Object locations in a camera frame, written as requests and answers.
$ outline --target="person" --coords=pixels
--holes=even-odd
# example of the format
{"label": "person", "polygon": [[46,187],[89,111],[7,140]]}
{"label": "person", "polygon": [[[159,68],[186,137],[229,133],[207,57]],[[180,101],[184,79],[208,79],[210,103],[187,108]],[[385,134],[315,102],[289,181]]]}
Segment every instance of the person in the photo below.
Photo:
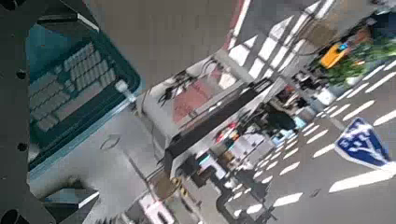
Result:
{"label": "person", "polygon": [[293,130],[298,133],[297,125],[289,111],[279,106],[274,101],[269,101],[264,108],[268,112],[268,124],[276,129]]}

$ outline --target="ceiling light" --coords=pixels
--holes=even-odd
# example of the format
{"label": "ceiling light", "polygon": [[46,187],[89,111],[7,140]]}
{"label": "ceiling light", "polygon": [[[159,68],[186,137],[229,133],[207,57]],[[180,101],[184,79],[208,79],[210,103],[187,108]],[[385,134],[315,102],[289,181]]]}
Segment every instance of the ceiling light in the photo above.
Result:
{"label": "ceiling light", "polygon": [[271,180],[272,180],[272,176],[270,175],[270,176],[268,176],[267,178],[265,178],[263,181],[262,181],[262,184],[266,184],[266,183],[269,183]]}
{"label": "ceiling light", "polygon": [[265,162],[260,166],[260,168],[264,167],[266,164],[268,164],[268,162],[269,162],[269,161],[265,161]]}
{"label": "ceiling light", "polygon": [[251,205],[251,206],[247,209],[247,213],[248,213],[248,214],[257,213],[258,211],[260,211],[260,209],[262,209],[262,204],[260,204],[260,203],[255,204],[255,205]]}
{"label": "ceiling light", "polygon": [[262,174],[262,171],[257,172],[256,174],[254,174],[253,179],[259,177]]}
{"label": "ceiling light", "polygon": [[314,126],[314,125],[315,125],[315,123],[310,123],[308,126],[306,126],[306,127],[303,129],[303,133],[305,133],[308,129],[312,128],[312,126]]}
{"label": "ceiling light", "polygon": [[277,165],[277,161],[274,161],[273,163],[271,163],[271,164],[268,165],[267,170],[272,169],[272,168],[273,168],[274,166],[276,166],[276,165]]}
{"label": "ceiling light", "polygon": [[281,142],[277,147],[283,147],[285,145],[285,141]]}
{"label": "ceiling light", "polygon": [[344,99],[347,95],[349,95],[351,92],[353,91],[353,89],[346,91],[344,94],[342,94],[340,97],[337,98],[337,101],[340,101],[342,99]]}
{"label": "ceiling light", "polygon": [[237,198],[241,197],[241,195],[242,195],[242,192],[237,192],[237,193],[233,196],[233,198],[234,198],[234,199],[237,199]]}
{"label": "ceiling light", "polygon": [[291,194],[282,198],[279,198],[275,201],[273,207],[279,207],[283,206],[289,203],[297,203],[300,200],[300,197],[302,196],[302,193],[295,193]]}
{"label": "ceiling light", "polygon": [[313,158],[319,157],[323,154],[325,154],[326,152],[333,150],[334,149],[334,144],[329,144],[328,146],[318,150],[317,152],[315,152]]}
{"label": "ceiling light", "polygon": [[308,136],[309,134],[311,134],[312,132],[316,131],[319,128],[319,125],[315,126],[314,128],[312,128],[311,130],[309,130],[308,132],[306,132],[304,134],[304,137]]}
{"label": "ceiling light", "polygon": [[227,189],[230,189],[233,186],[233,183],[231,183],[231,181],[227,181],[224,184],[224,187],[226,187]]}
{"label": "ceiling light", "polygon": [[330,118],[334,118],[335,116],[341,114],[344,110],[346,110],[348,107],[350,107],[349,105],[343,105],[343,107],[339,108],[337,111],[335,111],[333,114],[330,115]]}
{"label": "ceiling light", "polygon": [[244,5],[242,5],[241,13],[239,14],[238,21],[236,22],[235,27],[233,28],[233,35],[238,36],[241,31],[242,23],[245,20],[245,17],[248,13],[248,8],[250,6],[250,0],[244,1]]}
{"label": "ceiling light", "polygon": [[295,168],[297,168],[299,165],[300,165],[300,162],[299,162],[299,161],[297,161],[297,162],[295,162],[294,164],[292,164],[292,165],[290,165],[290,166],[286,167],[285,169],[283,169],[283,171],[282,171],[282,172],[280,172],[280,174],[279,174],[279,175],[284,175],[285,173],[287,173],[287,172],[290,172],[290,171],[294,170],[294,169],[295,169]]}
{"label": "ceiling light", "polygon": [[386,68],[384,68],[384,71],[388,71],[390,68],[392,68],[394,65],[396,65],[396,60],[393,61],[393,63],[390,63]]}
{"label": "ceiling light", "polygon": [[388,113],[387,115],[382,116],[381,118],[377,119],[374,122],[374,126],[378,126],[380,124],[386,123],[390,121],[391,119],[396,118],[396,110],[393,110],[392,112]]}
{"label": "ceiling light", "polygon": [[355,175],[347,179],[335,182],[329,189],[329,192],[337,192],[344,189],[354,189],[364,185],[374,184],[380,181],[388,180],[393,177],[390,172],[382,170],[372,171],[363,175]]}
{"label": "ceiling light", "polygon": [[368,80],[369,78],[373,77],[377,72],[379,72],[379,70],[383,69],[384,67],[385,67],[384,64],[381,65],[381,66],[378,66],[373,72],[371,72],[369,75],[367,75],[367,76],[363,79],[363,81]]}
{"label": "ceiling light", "polygon": [[348,119],[352,119],[353,117],[357,116],[361,111],[367,109],[368,107],[370,107],[371,105],[374,104],[374,100],[369,101],[364,103],[363,105],[359,106],[356,110],[350,112],[349,114],[347,114],[344,118],[343,121],[346,121]]}
{"label": "ceiling light", "polygon": [[290,143],[290,145],[288,145],[288,146],[286,147],[286,150],[288,150],[289,148],[293,147],[293,146],[296,145],[296,144],[297,144],[297,140],[295,140],[294,142]]}
{"label": "ceiling light", "polygon": [[381,86],[382,84],[384,84],[385,82],[387,82],[388,80],[390,80],[391,78],[393,78],[394,76],[396,76],[396,72],[390,73],[387,76],[381,78],[379,81],[377,81],[372,87],[370,87],[369,89],[366,90],[366,93],[371,92],[373,90],[375,90],[376,88],[378,88],[379,86]]}
{"label": "ceiling light", "polygon": [[366,88],[366,86],[368,86],[370,83],[366,82],[364,84],[362,84],[361,86],[359,86],[356,90],[354,90],[352,93],[350,93],[346,98],[351,98],[353,96],[355,96],[356,94],[358,94],[361,90],[363,90],[364,88]]}
{"label": "ceiling light", "polygon": [[280,156],[281,152],[276,153],[273,157],[271,157],[271,161],[273,161],[274,159],[276,159],[278,156]]}
{"label": "ceiling light", "polygon": [[251,192],[251,189],[245,189],[244,193],[249,193]]}
{"label": "ceiling light", "polygon": [[271,157],[272,157],[272,153],[271,153],[271,154],[269,154],[267,157],[265,157],[265,159],[264,159],[264,160],[266,161],[266,160],[270,159]]}
{"label": "ceiling light", "polygon": [[282,150],[283,147],[279,147],[275,150],[275,153],[277,153],[278,151]]}
{"label": "ceiling light", "polygon": [[292,141],[295,140],[297,137],[298,137],[298,135],[297,135],[297,134],[294,134],[294,136],[288,140],[288,143],[292,142]]}
{"label": "ceiling light", "polygon": [[236,186],[235,190],[242,188],[242,184],[239,184],[238,186]]}
{"label": "ceiling light", "polygon": [[327,111],[327,113],[328,114],[332,113],[337,107],[338,105],[333,106],[329,111]]}
{"label": "ceiling light", "polygon": [[287,159],[288,157],[292,156],[294,153],[298,151],[298,148],[295,148],[294,150],[290,151],[288,154],[285,155],[283,160]]}
{"label": "ceiling light", "polygon": [[242,212],[241,209],[236,210],[235,212],[233,212],[233,215],[234,215],[235,217],[239,217],[239,215],[241,215],[241,212]]}
{"label": "ceiling light", "polygon": [[310,144],[313,143],[314,141],[318,140],[318,138],[320,138],[321,136],[325,135],[329,130],[325,130],[321,133],[318,133],[317,135],[313,136],[311,139],[309,139],[306,143]]}

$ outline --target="keyboard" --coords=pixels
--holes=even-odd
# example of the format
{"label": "keyboard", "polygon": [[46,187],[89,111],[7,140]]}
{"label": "keyboard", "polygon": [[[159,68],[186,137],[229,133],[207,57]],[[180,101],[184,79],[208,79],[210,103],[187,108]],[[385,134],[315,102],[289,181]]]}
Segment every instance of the keyboard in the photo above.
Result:
{"label": "keyboard", "polygon": [[90,43],[29,86],[30,122],[47,132],[116,79],[114,68]]}
{"label": "keyboard", "polygon": [[40,152],[29,170],[68,143],[79,144],[94,132],[96,121],[109,119],[113,115],[109,112],[125,100],[115,88],[118,81],[123,80],[130,92],[141,84],[140,76],[103,33],[38,65],[41,70],[30,74],[29,107],[30,141]]}

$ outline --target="road sign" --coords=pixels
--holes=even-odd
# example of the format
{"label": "road sign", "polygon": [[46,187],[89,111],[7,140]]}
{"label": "road sign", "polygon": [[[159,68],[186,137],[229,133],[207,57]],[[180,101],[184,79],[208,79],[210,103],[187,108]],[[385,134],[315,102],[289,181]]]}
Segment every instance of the road sign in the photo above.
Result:
{"label": "road sign", "polygon": [[335,145],[335,151],[346,160],[371,168],[378,169],[391,162],[373,127],[361,118],[349,124]]}

